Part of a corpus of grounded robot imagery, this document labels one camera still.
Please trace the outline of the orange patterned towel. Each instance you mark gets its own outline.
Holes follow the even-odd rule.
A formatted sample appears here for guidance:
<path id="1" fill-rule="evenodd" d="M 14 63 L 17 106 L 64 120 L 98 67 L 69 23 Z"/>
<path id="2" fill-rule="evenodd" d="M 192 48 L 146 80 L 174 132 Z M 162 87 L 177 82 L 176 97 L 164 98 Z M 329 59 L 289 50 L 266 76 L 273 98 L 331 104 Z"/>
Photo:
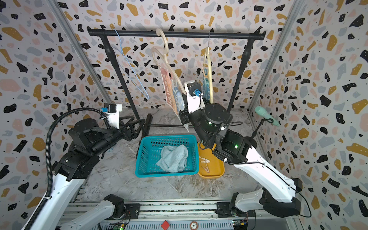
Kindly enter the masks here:
<path id="1" fill-rule="evenodd" d="M 175 114 L 179 115 L 179 112 L 177 110 L 176 100 L 175 100 L 175 94 L 173 91 L 172 77 L 170 76 L 169 71 L 163 67 L 160 68 L 160 73 L 161 73 L 161 77 L 163 80 L 166 102 L 170 106 L 170 108 L 175 112 Z"/>

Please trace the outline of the light blue towel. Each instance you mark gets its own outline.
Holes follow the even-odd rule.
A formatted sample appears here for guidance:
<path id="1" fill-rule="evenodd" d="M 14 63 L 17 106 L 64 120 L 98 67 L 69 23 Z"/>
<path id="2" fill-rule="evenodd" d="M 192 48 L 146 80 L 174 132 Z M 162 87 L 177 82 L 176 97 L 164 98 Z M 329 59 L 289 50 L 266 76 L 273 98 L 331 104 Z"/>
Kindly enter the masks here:
<path id="1" fill-rule="evenodd" d="M 164 146 L 156 165 L 169 173 L 182 172 L 187 165 L 188 149 L 185 145 Z"/>

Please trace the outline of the light blue wire hanger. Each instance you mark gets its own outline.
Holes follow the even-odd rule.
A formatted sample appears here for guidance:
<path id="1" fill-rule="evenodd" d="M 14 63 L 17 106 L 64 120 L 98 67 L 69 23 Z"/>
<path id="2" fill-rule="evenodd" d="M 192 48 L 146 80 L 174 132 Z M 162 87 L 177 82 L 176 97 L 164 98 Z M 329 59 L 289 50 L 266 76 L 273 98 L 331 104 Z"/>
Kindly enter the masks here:
<path id="1" fill-rule="evenodd" d="M 124 51 L 123 51 L 123 47 L 122 47 L 122 39 L 118 33 L 117 30 L 114 29 L 114 32 L 116 33 L 118 39 L 119 39 L 119 48 L 116 48 L 116 50 L 119 51 L 119 53 L 125 58 L 126 63 L 129 65 L 130 70 L 134 73 L 135 75 L 135 80 L 133 80 L 130 76 L 128 76 L 128 78 L 131 80 L 131 82 L 133 83 L 133 85 L 144 95 L 144 97 L 148 100 L 150 99 L 149 94 L 147 93 L 146 89 L 144 88 L 142 82 L 140 81 L 140 78 L 138 77 L 135 69 L 133 68 L 131 62 L 129 61 L 129 59 L 126 57 Z"/>

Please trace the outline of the white clothespin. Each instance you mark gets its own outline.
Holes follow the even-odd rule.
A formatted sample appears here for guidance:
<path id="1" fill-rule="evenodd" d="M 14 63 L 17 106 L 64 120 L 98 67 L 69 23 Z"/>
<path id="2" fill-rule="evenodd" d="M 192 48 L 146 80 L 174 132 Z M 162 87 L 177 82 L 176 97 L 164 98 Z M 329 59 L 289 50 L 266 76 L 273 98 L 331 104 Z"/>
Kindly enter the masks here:
<path id="1" fill-rule="evenodd" d="M 205 163 L 205 164 L 207 164 L 207 163 L 209 163 L 209 162 L 210 162 L 210 160 L 208 160 L 208 159 L 206 159 L 206 158 L 199 157 L 199 159 L 200 159 L 200 162 L 201 162 L 201 163 Z"/>

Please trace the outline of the peach clothespin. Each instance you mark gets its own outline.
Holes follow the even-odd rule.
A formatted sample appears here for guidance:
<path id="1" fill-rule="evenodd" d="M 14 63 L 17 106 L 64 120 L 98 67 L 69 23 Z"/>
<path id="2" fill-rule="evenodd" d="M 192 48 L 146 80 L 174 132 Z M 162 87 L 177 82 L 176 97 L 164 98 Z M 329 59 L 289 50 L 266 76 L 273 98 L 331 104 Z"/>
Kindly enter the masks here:
<path id="1" fill-rule="evenodd" d="M 206 173 L 210 173 L 210 170 L 209 170 L 209 168 L 206 166 L 206 167 L 204 167 L 204 166 L 201 166 L 202 167 L 202 169 L 206 172 Z"/>

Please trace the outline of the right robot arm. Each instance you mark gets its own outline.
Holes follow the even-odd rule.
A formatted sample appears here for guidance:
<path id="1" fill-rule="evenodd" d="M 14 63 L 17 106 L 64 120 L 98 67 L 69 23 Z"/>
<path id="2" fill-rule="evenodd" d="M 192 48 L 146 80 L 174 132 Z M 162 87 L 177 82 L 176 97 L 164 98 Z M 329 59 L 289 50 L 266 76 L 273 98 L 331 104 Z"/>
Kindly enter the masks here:
<path id="1" fill-rule="evenodd" d="M 261 185 L 251 193 L 234 193 L 231 212 L 244 216 L 251 210 L 264 210 L 279 218 L 300 214 L 297 193 L 302 190 L 302 181 L 286 177 L 266 161 L 257 152 L 254 136 L 244 137 L 230 130 L 236 122 L 222 105 L 209 103 L 192 113 L 181 111 L 179 117 L 182 124 L 191 123 L 200 143 L 217 159 L 244 171 Z"/>

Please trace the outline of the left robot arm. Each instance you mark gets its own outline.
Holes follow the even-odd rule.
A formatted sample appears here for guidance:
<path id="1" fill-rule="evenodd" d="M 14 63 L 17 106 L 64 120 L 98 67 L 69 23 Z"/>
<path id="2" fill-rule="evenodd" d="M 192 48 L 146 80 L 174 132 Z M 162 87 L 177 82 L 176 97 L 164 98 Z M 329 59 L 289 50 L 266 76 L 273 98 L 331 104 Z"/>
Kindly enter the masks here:
<path id="1" fill-rule="evenodd" d="M 84 119 L 69 130 L 72 145 L 60 161 L 52 162 L 51 142 L 53 132 L 62 115 L 50 126 L 46 136 L 47 190 L 36 210 L 23 227 L 25 230 L 53 230 L 76 190 L 88 178 L 102 156 L 120 140 L 136 139 L 145 120 L 133 116 L 118 117 L 117 127 L 99 127 L 92 118 Z"/>

